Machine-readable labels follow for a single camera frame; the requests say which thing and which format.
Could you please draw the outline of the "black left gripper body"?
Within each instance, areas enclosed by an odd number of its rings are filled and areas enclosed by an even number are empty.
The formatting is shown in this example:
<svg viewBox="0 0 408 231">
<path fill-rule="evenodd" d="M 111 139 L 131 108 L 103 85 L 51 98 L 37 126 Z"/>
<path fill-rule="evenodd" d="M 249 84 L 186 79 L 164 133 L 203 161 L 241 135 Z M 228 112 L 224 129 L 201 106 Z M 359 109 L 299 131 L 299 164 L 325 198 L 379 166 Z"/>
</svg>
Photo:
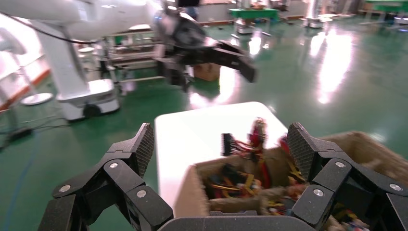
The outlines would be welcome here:
<svg viewBox="0 0 408 231">
<path fill-rule="evenodd" d="M 218 42 L 185 14 L 161 14 L 161 62 L 170 65 L 217 63 Z"/>
</svg>

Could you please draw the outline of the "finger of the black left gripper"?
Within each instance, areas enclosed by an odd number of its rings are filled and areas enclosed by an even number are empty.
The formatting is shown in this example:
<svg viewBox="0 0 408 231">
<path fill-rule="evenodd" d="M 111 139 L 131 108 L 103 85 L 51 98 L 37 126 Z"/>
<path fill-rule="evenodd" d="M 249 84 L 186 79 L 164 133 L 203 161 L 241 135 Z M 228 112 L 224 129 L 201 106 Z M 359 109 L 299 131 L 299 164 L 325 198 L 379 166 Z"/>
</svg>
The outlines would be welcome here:
<svg viewBox="0 0 408 231">
<path fill-rule="evenodd" d="M 184 73 L 183 56 L 158 57 L 158 76 L 164 77 L 170 85 L 180 86 L 184 92 L 188 90 L 188 80 Z"/>
<path fill-rule="evenodd" d="M 239 71 L 241 76 L 250 83 L 256 80 L 257 70 L 253 59 L 247 51 L 229 42 L 218 41 L 210 51 L 210 61 Z"/>
</svg>

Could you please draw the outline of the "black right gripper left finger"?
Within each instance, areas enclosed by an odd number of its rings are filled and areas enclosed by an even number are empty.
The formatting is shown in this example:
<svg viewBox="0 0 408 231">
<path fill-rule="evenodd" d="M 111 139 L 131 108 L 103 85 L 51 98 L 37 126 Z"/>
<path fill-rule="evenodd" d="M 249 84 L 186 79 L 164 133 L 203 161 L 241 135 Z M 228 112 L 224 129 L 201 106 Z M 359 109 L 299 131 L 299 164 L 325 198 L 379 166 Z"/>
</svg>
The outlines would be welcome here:
<svg viewBox="0 0 408 231">
<path fill-rule="evenodd" d="M 96 165 L 53 190 L 38 229 L 87 231 L 115 206 L 134 230 L 159 230 L 174 216 L 143 178 L 153 150 L 153 128 L 143 123 L 133 138 L 112 144 Z"/>
</svg>

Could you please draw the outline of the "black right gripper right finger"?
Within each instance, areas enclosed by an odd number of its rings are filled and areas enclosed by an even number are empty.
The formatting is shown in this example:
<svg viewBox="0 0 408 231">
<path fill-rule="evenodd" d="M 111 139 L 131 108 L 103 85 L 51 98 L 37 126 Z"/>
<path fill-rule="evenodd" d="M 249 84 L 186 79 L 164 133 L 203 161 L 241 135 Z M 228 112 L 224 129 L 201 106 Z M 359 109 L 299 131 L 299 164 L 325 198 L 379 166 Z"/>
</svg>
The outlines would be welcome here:
<svg viewBox="0 0 408 231">
<path fill-rule="evenodd" d="M 343 204 L 371 231 L 408 228 L 408 190 L 402 183 L 356 163 L 337 144 L 311 136 L 298 122 L 287 145 L 308 187 L 291 216 L 320 231 L 336 204 Z"/>
</svg>

